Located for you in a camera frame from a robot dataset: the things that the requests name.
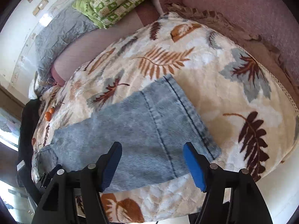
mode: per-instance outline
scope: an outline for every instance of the dark stitching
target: dark stitching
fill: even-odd
[[[187,109],[186,109],[185,106],[183,105],[183,102],[181,101],[180,97],[178,96],[178,94],[176,93],[176,91],[175,91],[174,88],[172,87],[171,83],[168,81],[168,79],[167,79],[166,77],[164,77],[164,78],[165,78],[165,80],[167,81],[167,83],[170,85],[170,87],[172,88],[172,90],[174,91],[174,93],[176,94],[176,96],[178,97],[178,100],[180,101],[180,103],[182,104],[183,108],[185,109],[185,111],[186,111],[188,117],[190,118],[190,120],[191,120],[193,126],[195,127],[195,129],[196,129],[198,135],[200,136],[202,142],[204,143],[204,146],[206,147],[207,151],[208,151],[209,154],[212,156],[213,160],[215,160],[215,158],[214,158],[214,156],[212,155],[212,153],[210,152],[209,148],[207,148],[207,145],[206,145],[206,143],[204,142],[204,139],[203,139],[202,135],[200,134],[198,128],[195,126],[195,123],[194,123],[193,119],[191,118],[191,116],[190,116],[190,114],[188,113]]]
[[[168,152],[168,150],[167,150],[166,146],[164,145],[163,139],[162,139],[162,137],[161,137],[161,135],[160,135],[159,129],[158,129],[158,127],[157,127],[157,124],[156,124],[156,120],[154,119],[154,116],[153,116],[153,114],[152,114],[152,111],[151,111],[150,105],[149,105],[149,103],[148,103],[148,101],[147,101],[147,99],[146,99],[146,97],[145,97],[144,93],[143,93],[142,91],[140,91],[140,92],[141,92],[141,94],[143,95],[143,97],[144,97],[144,100],[145,100],[145,102],[146,102],[146,104],[147,104],[147,107],[148,107],[148,109],[149,109],[150,115],[151,115],[151,117],[152,117],[153,121],[155,122],[155,127],[156,127],[156,130],[157,130],[157,132],[158,132],[158,135],[159,135],[160,141],[161,141],[161,143],[162,143],[162,145],[163,145],[163,147],[164,147],[164,149],[165,149],[165,152],[166,152],[166,155],[167,155],[167,157],[168,157],[168,160],[170,161],[170,165],[171,165],[171,168],[172,168],[173,174],[174,174],[174,176],[177,178],[177,175],[176,175],[176,173],[175,173],[175,171],[174,171],[173,163],[172,163],[172,161],[171,161],[170,154],[169,154],[169,152]]]

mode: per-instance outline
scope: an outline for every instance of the green patterned cloth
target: green patterned cloth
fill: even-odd
[[[99,28],[116,24],[144,0],[76,0],[73,8],[86,15]]]

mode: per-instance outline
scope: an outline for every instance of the wrinkled gray sheet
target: wrinkled gray sheet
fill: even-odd
[[[46,86],[55,59],[70,43],[97,28],[88,17],[72,6],[63,9],[35,38],[40,84]]]
[[[51,144],[40,152],[38,168],[59,163],[68,172],[81,170],[107,153],[115,141],[122,144],[123,154],[105,192],[187,174],[183,145],[188,141],[209,161],[221,153],[192,103],[167,75],[91,118],[55,130]]]

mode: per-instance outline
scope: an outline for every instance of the blue denim fabric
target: blue denim fabric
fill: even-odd
[[[105,192],[131,190],[187,174],[182,151],[188,141],[209,161],[221,154],[171,75],[94,112],[89,119],[55,130],[50,147],[58,163],[71,171],[96,162],[115,141],[122,144],[123,154]]]

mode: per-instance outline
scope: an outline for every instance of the blue rubber tip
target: blue rubber tip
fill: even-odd
[[[197,188],[200,188],[201,191],[205,191],[207,188],[207,184],[204,180],[204,173],[199,166],[196,157],[192,153],[192,151],[189,149],[189,146],[187,144],[184,145],[183,148],[183,155],[186,161],[186,164],[188,166],[188,169],[192,175],[193,181],[195,183],[195,186]]]

